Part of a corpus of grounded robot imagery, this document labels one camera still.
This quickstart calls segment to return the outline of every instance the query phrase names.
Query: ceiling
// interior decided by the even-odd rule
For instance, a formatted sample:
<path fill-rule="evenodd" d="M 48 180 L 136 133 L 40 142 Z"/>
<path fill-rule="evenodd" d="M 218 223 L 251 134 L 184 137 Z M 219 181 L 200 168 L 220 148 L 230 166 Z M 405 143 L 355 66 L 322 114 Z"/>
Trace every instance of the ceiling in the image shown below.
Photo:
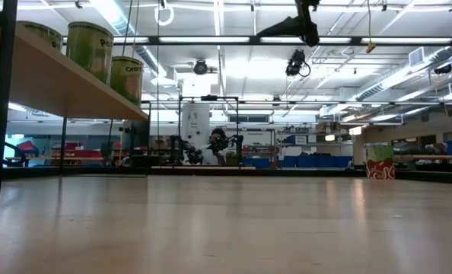
<path fill-rule="evenodd" d="M 141 0 L 140 8 L 137 8 L 138 0 L 134 0 L 130 21 L 133 24 L 136 22 L 136 33 L 143 36 L 255 35 L 287 16 L 296 16 L 293 0 L 224 0 L 224 19 L 215 24 L 215 1 L 220 0 L 169 0 L 167 3 L 173 9 L 173 20 L 166 26 L 158 26 L 154 18 L 158 2 Z M 125 8 L 131 5 L 130 1 L 118 2 Z M 252 3 L 255 5 L 254 12 L 250 10 Z M 77 9 L 73 1 L 63 0 L 19 0 L 18 4 L 18 20 L 45 24 L 64 35 L 67 34 L 68 23 L 73 21 L 89 21 L 113 29 L 89 1 L 81 1 L 84 6 L 82 9 Z M 364 0 L 322 0 L 318 11 L 311 15 L 320 35 L 367 36 L 370 20 L 366 4 Z M 371 33 L 374 36 L 452 36 L 452 12 L 448 11 L 452 1 L 389 0 L 387 11 L 381 11 L 382 4 L 382 1 L 377 0 L 371 0 L 370 3 Z M 56 8 L 42 9 L 44 6 Z M 161 20 L 167 20 L 169 14 L 169 11 L 161 11 Z M 217 46 L 148 48 L 162 66 L 175 67 L 180 79 L 193 76 L 189 64 L 197 59 L 204 59 L 209 66 L 219 67 Z M 297 78 L 292 82 L 285 76 L 285 66 L 295 49 L 305 51 L 312 73 L 302 81 Z M 414 49 L 411 46 L 379 46 L 367 54 L 366 48 L 359 46 L 321 46 L 318 49 L 307 46 L 221 46 L 220 53 L 224 56 L 224 94 L 255 100 L 271 100 L 275 95 L 282 96 L 284 100 L 340 100 L 343 91 L 356 91 L 406 62 L 408 53 Z M 122 50 L 122 47 L 115 46 L 113 53 L 120 55 Z M 125 55 L 131 54 L 132 48 L 127 47 Z M 442 81 L 447 77 L 449 75 L 433 75 L 431 80 Z M 153 78 L 150 71 L 145 72 L 144 100 L 177 98 L 176 88 L 157 89 L 150 82 Z M 219 95 L 217 83 L 212 85 L 212 93 Z M 392 89 L 409 93 L 427 85 L 428 73 L 423 73 Z M 165 107 L 174 108 L 173 105 L 161 105 L 161 108 Z M 261 105 L 257 108 L 271 109 L 272 106 Z M 306 105 L 299 106 L 297 110 L 319 108 Z"/>

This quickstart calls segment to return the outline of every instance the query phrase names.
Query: hanging camera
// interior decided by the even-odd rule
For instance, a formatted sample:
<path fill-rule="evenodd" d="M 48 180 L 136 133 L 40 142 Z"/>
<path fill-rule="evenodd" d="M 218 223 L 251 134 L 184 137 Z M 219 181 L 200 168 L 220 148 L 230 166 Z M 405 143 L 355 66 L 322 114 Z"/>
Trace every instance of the hanging camera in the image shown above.
<path fill-rule="evenodd" d="M 204 75 L 208 72 L 208 66 L 205 64 L 205 60 L 197 60 L 193 69 L 197 75 Z"/>
<path fill-rule="evenodd" d="M 305 75 L 301 74 L 302 68 L 306 66 L 309 72 Z M 310 66 L 305 62 L 305 54 L 301 49 L 296 49 L 292 57 L 288 60 L 288 65 L 285 70 L 285 74 L 289 77 L 300 75 L 302 77 L 307 77 L 310 75 Z"/>

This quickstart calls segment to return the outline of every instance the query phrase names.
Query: security camera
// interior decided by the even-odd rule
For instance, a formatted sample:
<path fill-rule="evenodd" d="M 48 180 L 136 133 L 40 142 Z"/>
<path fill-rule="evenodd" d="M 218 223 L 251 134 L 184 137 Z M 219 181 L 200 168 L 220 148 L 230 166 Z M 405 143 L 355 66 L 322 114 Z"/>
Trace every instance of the security camera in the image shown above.
<path fill-rule="evenodd" d="M 208 72 L 208 66 L 205 64 L 205 60 L 197 60 L 193 69 L 197 75 L 204 75 Z"/>

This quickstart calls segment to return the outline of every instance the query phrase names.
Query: green canister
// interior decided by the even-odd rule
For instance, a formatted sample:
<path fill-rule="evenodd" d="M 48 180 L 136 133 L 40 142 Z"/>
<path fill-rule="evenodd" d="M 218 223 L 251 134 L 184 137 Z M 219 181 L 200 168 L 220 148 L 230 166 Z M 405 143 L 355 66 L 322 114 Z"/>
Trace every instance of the green canister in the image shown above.
<path fill-rule="evenodd" d="M 113 57 L 111 88 L 139 106 L 142 102 L 143 63 L 126 56 Z"/>
<path fill-rule="evenodd" d="M 62 48 L 62 35 L 57 30 L 29 21 L 18 21 L 18 23 L 45 40 L 45 42 L 54 48 L 58 50 Z"/>
<path fill-rule="evenodd" d="M 72 22 L 68 25 L 66 55 L 109 85 L 113 41 L 113 34 L 104 27 L 88 22 Z"/>

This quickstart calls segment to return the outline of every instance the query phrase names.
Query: wooden floor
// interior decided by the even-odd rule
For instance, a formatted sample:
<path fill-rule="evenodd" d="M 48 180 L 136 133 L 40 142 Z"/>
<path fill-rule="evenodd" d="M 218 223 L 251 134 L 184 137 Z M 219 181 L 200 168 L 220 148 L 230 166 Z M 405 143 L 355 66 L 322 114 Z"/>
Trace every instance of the wooden floor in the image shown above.
<path fill-rule="evenodd" d="M 4 184 L 0 274 L 452 274 L 452 185 L 65 177 Z"/>

